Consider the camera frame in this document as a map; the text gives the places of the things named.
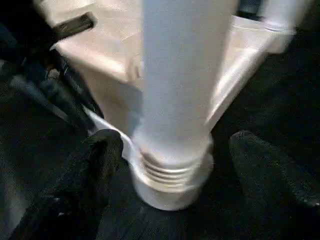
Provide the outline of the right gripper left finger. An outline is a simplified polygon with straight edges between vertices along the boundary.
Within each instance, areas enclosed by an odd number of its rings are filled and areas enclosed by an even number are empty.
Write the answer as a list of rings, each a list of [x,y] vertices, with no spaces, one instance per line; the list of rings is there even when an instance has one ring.
[[[122,163],[118,131],[101,129],[73,151],[61,177],[41,192],[14,229],[16,240],[93,240]]]

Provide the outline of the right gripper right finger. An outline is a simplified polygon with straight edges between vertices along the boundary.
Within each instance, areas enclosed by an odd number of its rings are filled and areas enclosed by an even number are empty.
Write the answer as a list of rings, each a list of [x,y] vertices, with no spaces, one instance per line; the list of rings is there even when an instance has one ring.
[[[280,148],[250,131],[229,139],[253,240],[318,240],[320,184]]]

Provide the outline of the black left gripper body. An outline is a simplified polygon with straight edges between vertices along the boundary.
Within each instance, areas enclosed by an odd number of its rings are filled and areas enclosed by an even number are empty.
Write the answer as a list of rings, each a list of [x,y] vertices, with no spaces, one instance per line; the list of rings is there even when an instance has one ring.
[[[57,35],[40,14],[6,14],[7,37],[15,42],[9,51],[13,61],[25,75],[44,75],[56,68],[55,54],[50,48]]]

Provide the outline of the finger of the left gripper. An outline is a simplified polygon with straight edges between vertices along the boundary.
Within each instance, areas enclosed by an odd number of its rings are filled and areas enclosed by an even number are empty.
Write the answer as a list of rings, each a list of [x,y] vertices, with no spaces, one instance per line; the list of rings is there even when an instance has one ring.
[[[93,29],[95,25],[95,17],[91,12],[86,12],[77,17],[58,23],[52,27],[52,30],[56,39],[66,39],[86,30]]]
[[[88,109],[99,117],[103,117],[104,114],[92,96],[85,79],[79,71],[77,71],[69,61],[60,54],[52,54],[50,56],[50,61],[52,62],[52,66],[58,70],[59,78],[75,101],[77,113],[84,123],[86,130],[89,133],[95,132],[97,130],[96,124],[85,110]]]

